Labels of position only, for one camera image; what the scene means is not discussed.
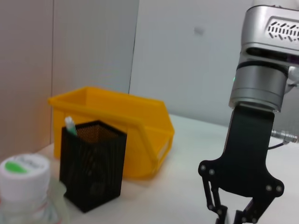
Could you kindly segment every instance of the clear bottle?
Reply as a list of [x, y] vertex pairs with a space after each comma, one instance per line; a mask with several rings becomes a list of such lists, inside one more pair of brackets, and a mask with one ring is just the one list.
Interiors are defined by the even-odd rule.
[[5, 160], [0, 165], [0, 224], [69, 224], [65, 191], [50, 179], [45, 157], [22, 154]]

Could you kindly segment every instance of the white marker cap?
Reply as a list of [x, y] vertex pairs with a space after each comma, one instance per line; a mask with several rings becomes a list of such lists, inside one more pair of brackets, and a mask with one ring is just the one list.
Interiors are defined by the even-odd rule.
[[71, 128], [73, 128], [75, 126], [74, 124], [74, 121], [71, 117], [66, 117], [64, 119], [64, 122], [65, 122], [65, 125], [66, 125], [66, 128], [69, 130]]
[[45, 199], [50, 182], [50, 161], [38, 154], [22, 154], [0, 165], [0, 198], [9, 202]]

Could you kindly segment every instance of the black mesh pen holder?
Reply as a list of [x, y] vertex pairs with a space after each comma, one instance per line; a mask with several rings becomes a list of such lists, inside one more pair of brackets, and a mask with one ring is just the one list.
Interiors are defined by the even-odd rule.
[[100, 121], [62, 129], [60, 181], [66, 198], [88, 212], [121, 194], [127, 135]]

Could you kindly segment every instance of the white table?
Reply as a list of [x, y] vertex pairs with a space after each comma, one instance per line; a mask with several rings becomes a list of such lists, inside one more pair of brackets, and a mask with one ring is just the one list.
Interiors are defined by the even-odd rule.
[[[172, 151], [157, 176], [148, 182], [123, 181], [121, 196], [82, 214], [68, 203], [71, 224], [214, 224], [216, 215], [206, 207], [198, 165], [202, 160], [220, 157], [227, 128], [171, 116], [176, 130]], [[271, 144], [280, 143], [272, 139]], [[43, 150], [52, 157], [53, 145]], [[298, 223], [299, 145], [269, 151], [267, 167], [285, 184], [285, 193], [274, 200], [259, 224]], [[58, 176], [59, 162], [53, 160]], [[220, 191], [228, 206], [231, 222], [235, 210], [243, 210], [251, 199]]]

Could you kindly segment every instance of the yellow plastic bin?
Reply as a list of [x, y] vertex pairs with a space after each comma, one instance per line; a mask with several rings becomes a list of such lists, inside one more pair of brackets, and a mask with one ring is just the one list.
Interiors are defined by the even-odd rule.
[[54, 156], [58, 159], [67, 116], [76, 124], [101, 120], [128, 134], [126, 178], [152, 177], [171, 149], [174, 129], [162, 101], [85, 87], [52, 97], [49, 104], [54, 108]]

